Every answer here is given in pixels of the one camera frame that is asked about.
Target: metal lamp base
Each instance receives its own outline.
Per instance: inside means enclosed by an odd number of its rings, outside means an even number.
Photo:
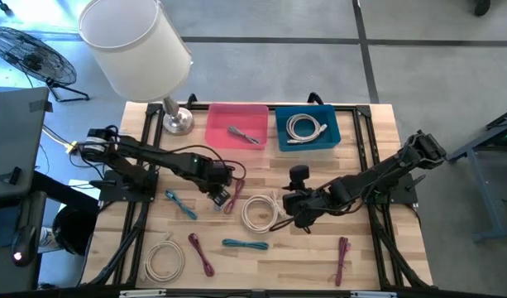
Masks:
[[[179,108],[177,116],[165,114],[163,116],[163,127],[165,130],[175,136],[183,136],[193,130],[193,114],[186,108]]]

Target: white lampshade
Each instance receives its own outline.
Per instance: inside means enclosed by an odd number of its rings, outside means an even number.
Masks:
[[[192,55],[159,0],[93,0],[79,33],[126,100],[162,100],[189,74]]]

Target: red cable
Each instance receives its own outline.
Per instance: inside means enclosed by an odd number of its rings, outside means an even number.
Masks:
[[[196,249],[196,251],[198,252],[200,257],[202,258],[203,270],[205,271],[205,275],[209,276],[209,277],[214,276],[213,266],[211,266],[211,264],[209,264],[209,261],[207,260],[207,258],[205,258],[205,255],[202,252],[202,246],[200,245],[200,241],[198,240],[198,236],[195,233],[191,233],[189,235],[189,242],[191,244],[193,244],[194,249]]]
[[[246,181],[243,179],[237,180],[235,183],[235,194],[233,195],[232,200],[227,203],[226,207],[223,209],[223,213],[230,214],[233,210],[233,207],[235,206],[235,203],[237,202],[238,196],[242,192],[242,189],[244,188],[244,185],[246,184]]]
[[[351,244],[349,244],[349,239],[345,237],[339,238],[339,259],[337,260],[336,286],[340,286],[342,284],[343,262],[345,261],[345,255],[347,255],[350,248]]]

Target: butcher block tabletop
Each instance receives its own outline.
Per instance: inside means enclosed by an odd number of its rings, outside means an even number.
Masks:
[[[393,108],[389,104],[371,104],[372,122],[380,159],[384,160],[400,148]],[[141,138],[145,120],[145,103],[127,103],[122,117],[120,133],[136,139]],[[182,137],[163,132],[160,148],[175,149],[188,145],[206,145],[204,134],[207,111],[193,111],[193,131]],[[342,141],[329,150],[281,152],[275,129],[275,112],[270,111],[268,120],[268,141],[264,151],[232,150],[215,148],[224,160],[241,162],[247,168],[246,185],[231,214],[214,210],[214,203],[198,191],[196,185],[175,176],[161,168],[155,200],[151,203],[144,243],[141,250],[141,264],[136,286],[138,288],[191,288],[191,289],[272,289],[272,290],[373,290],[379,289],[373,250],[369,215],[365,207],[354,214],[333,217],[328,214],[318,218],[306,234],[293,224],[277,232],[257,234],[242,225],[241,210],[253,195],[269,195],[272,190],[278,194],[282,207],[282,195],[288,193],[281,187],[289,183],[289,168],[306,163],[310,167],[307,187],[318,187],[337,176],[357,174],[361,171],[352,114],[337,112],[337,123]],[[153,119],[149,144],[154,140],[156,117]],[[366,151],[370,152],[365,121],[361,120]],[[191,151],[216,157],[203,148]],[[372,165],[371,154],[367,154]],[[242,170],[237,168],[235,176]],[[227,190],[234,194],[235,183]],[[179,207],[165,197],[165,190],[173,190],[197,215],[192,220]],[[119,246],[127,203],[116,202],[105,209],[97,220],[88,261],[82,282],[91,281],[107,264]],[[403,205],[392,205],[391,216],[398,249],[419,276],[431,284],[426,252],[419,223],[413,210]],[[139,209],[136,209],[134,222]],[[268,205],[253,204],[249,218],[255,224],[267,224],[271,219]],[[185,267],[181,276],[166,285],[143,281],[143,262],[148,251],[164,239],[165,233],[172,232],[171,240],[178,243],[184,252]],[[203,264],[193,246],[189,243],[190,233],[196,233],[206,258],[213,265],[215,275],[207,277]],[[341,286],[335,285],[338,241],[343,236],[349,239],[351,249],[347,253]],[[267,251],[251,248],[225,248],[224,238],[242,241],[264,241],[270,244]],[[390,281],[393,281],[389,253],[383,248],[385,265]],[[133,254],[127,253],[123,281],[127,278]],[[154,257],[152,267],[157,273],[166,275],[178,264],[174,250],[164,248]]]

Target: concrete floor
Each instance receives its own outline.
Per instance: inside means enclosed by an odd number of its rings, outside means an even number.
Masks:
[[[46,124],[70,140],[89,127],[119,124],[123,101],[86,46],[74,34],[86,0],[8,0],[15,16],[0,12],[0,26],[31,31],[66,56],[78,72],[88,103],[55,103]],[[357,38],[351,0],[164,0],[182,36]],[[507,1],[494,0],[485,17],[473,17],[467,0],[361,0],[367,38],[507,41]],[[189,43],[194,65],[185,86],[207,101],[303,101],[311,91],[329,103],[369,103],[368,74],[360,46]],[[507,111],[507,47],[370,46],[381,103],[392,103],[401,138],[431,132],[449,151],[469,141]],[[0,59],[0,86],[28,87],[24,75]],[[70,166],[50,139],[50,175],[57,180],[97,178]],[[45,168],[43,156],[38,164]],[[474,244],[490,227],[465,161],[426,173],[417,188],[429,265],[436,286],[507,296],[507,239]],[[58,204],[50,202],[45,224]],[[41,281],[74,286],[82,258],[46,254]]]

